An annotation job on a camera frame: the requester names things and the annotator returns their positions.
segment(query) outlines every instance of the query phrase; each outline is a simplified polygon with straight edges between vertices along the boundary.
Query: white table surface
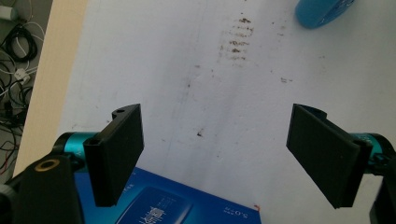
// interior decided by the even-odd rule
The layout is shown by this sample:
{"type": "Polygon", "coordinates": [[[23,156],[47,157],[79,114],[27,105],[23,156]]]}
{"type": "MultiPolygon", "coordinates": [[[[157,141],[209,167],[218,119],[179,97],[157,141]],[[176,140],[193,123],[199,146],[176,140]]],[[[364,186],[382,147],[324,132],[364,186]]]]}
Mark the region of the white table surface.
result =
{"type": "Polygon", "coordinates": [[[396,143],[396,2],[357,1],[317,30],[295,20],[297,2],[89,1],[58,135],[100,131],[139,103],[139,167],[257,204],[266,224],[370,223],[381,178],[334,210],[286,140],[298,103],[396,143]]]}

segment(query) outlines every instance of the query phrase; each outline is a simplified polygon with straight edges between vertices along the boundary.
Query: floor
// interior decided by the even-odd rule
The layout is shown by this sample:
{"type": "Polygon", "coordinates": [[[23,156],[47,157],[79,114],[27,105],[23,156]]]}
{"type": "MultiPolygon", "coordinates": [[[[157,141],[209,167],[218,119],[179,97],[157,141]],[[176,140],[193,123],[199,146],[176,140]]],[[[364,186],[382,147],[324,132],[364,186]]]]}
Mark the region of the floor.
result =
{"type": "MultiPolygon", "coordinates": [[[[50,9],[52,0],[0,0],[0,6],[14,7],[18,10],[20,18],[18,21],[2,21],[0,20],[0,42],[17,24],[24,24],[23,26],[32,34],[37,44],[37,55],[29,63],[16,63],[16,65],[8,64],[10,68],[24,68],[29,73],[30,80],[23,84],[24,88],[33,87],[35,83],[35,71],[39,65],[40,52],[43,46],[44,35],[47,29],[47,23],[50,17],[50,9]]],[[[19,41],[21,46],[26,49],[27,43],[21,38],[19,41]]],[[[18,51],[18,47],[14,46],[18,55],[23,55],[22,51],[18,51]]],[[[4,53],[0,53],[0,60],[2,62],[9,61],[4,53]]],[[[9,77],[4,72],[0,71],[0,79],[7,82],[9,77]]],[[[12,87],[12,95],[18,94],[14,91],[17,88],[12,87]]],[[[31,92],[26,94],[26,101],[28,103],[31,92]]],[[[23,134],[23,126],[12,128],[11,130],[4,125],[5,102],[9,96],[0,100],[0,183],[5,183],[12,177],[15,160],[18,156],[19,143],[23,134]]],[[[19,108],[15,104],[11,104],[13,115],[26,112],[27,108],[19,108]]]]}

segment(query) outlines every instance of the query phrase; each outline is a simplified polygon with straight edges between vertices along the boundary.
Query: screw hole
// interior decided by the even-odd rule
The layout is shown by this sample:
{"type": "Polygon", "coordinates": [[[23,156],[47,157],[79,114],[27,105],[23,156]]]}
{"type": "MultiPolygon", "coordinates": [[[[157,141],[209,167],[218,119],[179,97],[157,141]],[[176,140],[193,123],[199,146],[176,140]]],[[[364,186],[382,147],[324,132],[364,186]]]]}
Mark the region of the screw hole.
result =
{"type": "Polygon", "coordinates": [[[46,171],[51,170],[52,168],[55,168],[56,166],[58,166],[59,163],[61,163],[59,160],[42,161],[35,167],[35,170],[37,172],[46,172],[46,171]]]}

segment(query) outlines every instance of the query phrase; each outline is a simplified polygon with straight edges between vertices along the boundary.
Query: blue object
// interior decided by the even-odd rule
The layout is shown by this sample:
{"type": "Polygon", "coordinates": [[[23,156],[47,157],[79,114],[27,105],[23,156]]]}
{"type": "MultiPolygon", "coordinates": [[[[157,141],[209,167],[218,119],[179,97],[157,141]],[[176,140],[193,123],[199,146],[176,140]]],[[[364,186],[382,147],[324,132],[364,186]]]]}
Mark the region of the blue object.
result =
{"type": "Polygon", "coordinates": [[[374,165],[374,157],[376,154],[384,154],[381,144],[370,134],[368,133],[351,133],[352,136],[359,138],[365,142],[370,143],[373,146],[372,152],[370,154],[370,160],[368,161],[369,165],[374,165]]]}
{"type": "MultiPolygon", "coordinates": [[[[88,138],[94,137],[97,133],[73,133],[64,146],[64,153],[72,153],[79,159],[85,160],[85,152],[83,143],[88,138]]],[[[88,172],[87,166],[78,170],[77,172],[88,172]]]]}
{"type": "Polygon", "coordinates": [[[301,0],[295,9],[299,23],[315,29],[343,14],[354,0],[301,0]]]}
{"type": "Polygon", "coordinates": [[[180,224],[180,220],[182,224],[261,224],[260,213],[256,209],[138,167],[134,168],[117,205],[111,207],[95,205],[88,173],[75,173],[75,180],[86,224],[180,224]],[[142,222],[136,222],[136,216],[142,217],[142,222]]]}

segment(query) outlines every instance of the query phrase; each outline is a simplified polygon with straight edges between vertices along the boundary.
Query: blue box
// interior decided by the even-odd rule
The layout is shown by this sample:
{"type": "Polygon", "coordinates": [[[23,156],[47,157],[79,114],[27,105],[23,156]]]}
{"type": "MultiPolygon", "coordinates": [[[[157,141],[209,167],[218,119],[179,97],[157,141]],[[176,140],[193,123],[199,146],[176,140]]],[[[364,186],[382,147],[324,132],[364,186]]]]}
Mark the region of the blue box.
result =
{"type": "Polygon", "coordinates": [[[95,206],[88,173],[76,173],[75,179],[87,224],[261,224],[257,210],[137,167],[112,207],[95,206]]]}

